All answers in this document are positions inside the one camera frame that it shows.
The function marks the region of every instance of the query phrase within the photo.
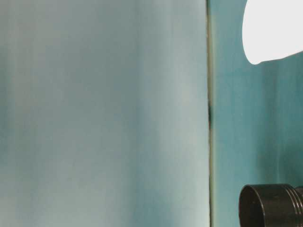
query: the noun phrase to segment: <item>white light bulb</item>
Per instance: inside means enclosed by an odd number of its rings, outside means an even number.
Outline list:
[[[303,0],[248,0],[242,40],[252,64],[303,51]]]

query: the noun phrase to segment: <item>teal tile wall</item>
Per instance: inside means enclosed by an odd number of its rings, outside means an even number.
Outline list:
[[[303,184],[303,54],[251,65],[241,37],[245,4],[208,1],[214,227],[239,226],[245,184]]]

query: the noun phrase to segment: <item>teal wall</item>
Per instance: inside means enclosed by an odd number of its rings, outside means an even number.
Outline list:
[[[246,1],[208,4],[213,226],[234,227],[243,185],[303,183],[303,54],[251,65],[241,37]]]
[[[209,224],[205,2],[0,2],[0,224]]]

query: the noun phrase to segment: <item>vertical gap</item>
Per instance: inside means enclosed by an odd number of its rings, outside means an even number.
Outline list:
[[[212,32],[210,17],[210,0],[206,0],[206,41],[207,41],[207,88],[208,88],[208,124],[209,124],[209,215],[210,227],[214,226],[213,190],[214,190],[214,168],[213,168],[213,51]]]

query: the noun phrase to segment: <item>black plastic fitting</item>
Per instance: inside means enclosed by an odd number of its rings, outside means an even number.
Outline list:
[[[246,185],[239,198],[241,227],[303,227],[303,187]]]

